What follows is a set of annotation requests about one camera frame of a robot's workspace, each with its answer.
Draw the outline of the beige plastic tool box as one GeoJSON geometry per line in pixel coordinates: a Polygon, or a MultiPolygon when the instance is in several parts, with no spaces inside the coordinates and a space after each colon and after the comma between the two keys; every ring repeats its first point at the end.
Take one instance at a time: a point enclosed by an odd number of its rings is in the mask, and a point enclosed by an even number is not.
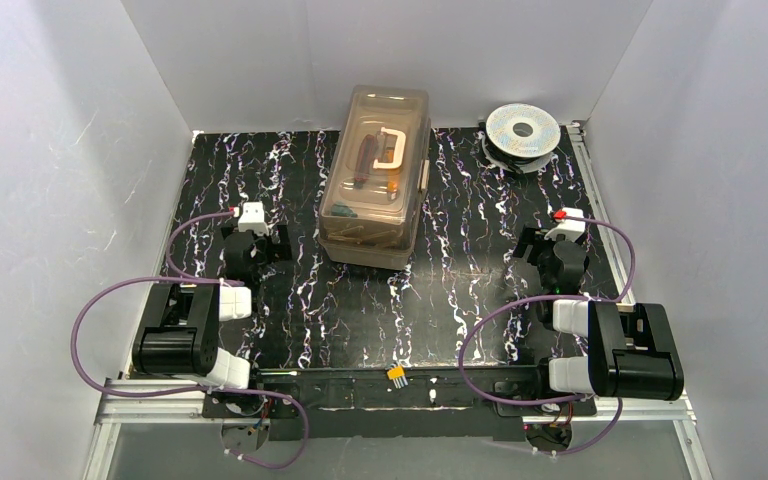
{"type": "Polygon", "coordinates": [[[358,85],[349,103],[318,211],[318,241],[334,262],[402,270],[414,251],[428,189],[431,136],[424,90],[358,85]],[[378,138],[370,178],[353,186],[359,146],[378,138]],[[329,214],[335,203],[357,218],[329,214]]]}

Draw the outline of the green stubby screwdriver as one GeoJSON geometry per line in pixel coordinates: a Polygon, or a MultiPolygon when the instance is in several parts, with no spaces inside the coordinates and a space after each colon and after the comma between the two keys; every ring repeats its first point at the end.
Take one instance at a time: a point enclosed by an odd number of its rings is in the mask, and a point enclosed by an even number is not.
{"type": "Polygon", "coordinates": [[[331,206],[329,214],[340,218],[357,218],[358,214],[347,205],[335,203],[331,206]]]}

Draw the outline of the red utility knife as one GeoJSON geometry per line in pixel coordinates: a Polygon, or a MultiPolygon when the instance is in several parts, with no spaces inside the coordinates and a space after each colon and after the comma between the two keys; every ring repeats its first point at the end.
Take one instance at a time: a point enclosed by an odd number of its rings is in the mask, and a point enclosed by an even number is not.
{"type": "Polygon", "coordinates": [[[358,149],[357,162],[353,174],[353,186],[362,189],[370,178],[372,164],[378,152],[378,138],[376,135],[367,134],[358,149]]]}

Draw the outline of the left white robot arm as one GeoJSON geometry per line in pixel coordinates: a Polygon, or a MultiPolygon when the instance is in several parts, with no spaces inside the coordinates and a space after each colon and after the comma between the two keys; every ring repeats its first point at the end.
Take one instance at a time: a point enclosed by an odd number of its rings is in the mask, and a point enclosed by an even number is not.
{"type": "Polygon", "coordinates": [[[151,286],[131,349],[137,373],[212,388],[248,387],[252,364],[220,346],[219,327],[251,317],[263,270],[292,258],[288,227],[279,224],[276,231],[223,227],[225,270],[217,283],[151,286]]]}

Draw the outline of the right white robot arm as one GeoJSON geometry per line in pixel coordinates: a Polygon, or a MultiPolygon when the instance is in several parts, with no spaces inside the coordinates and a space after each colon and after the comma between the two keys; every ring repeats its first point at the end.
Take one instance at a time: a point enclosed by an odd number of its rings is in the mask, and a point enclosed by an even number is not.
{"type": "MultiPolygon", "coordinates": [[[[578,235],[525,226],[513,256],[537,269],[547,294],[578,294],[589,256],[578,235]]],[[[532,307],[545,328],[583,338],[585,357],[545,359],[539,369],[552,392],[672,401],[684,372],[663,305],[557,299],[532,307]]]]}

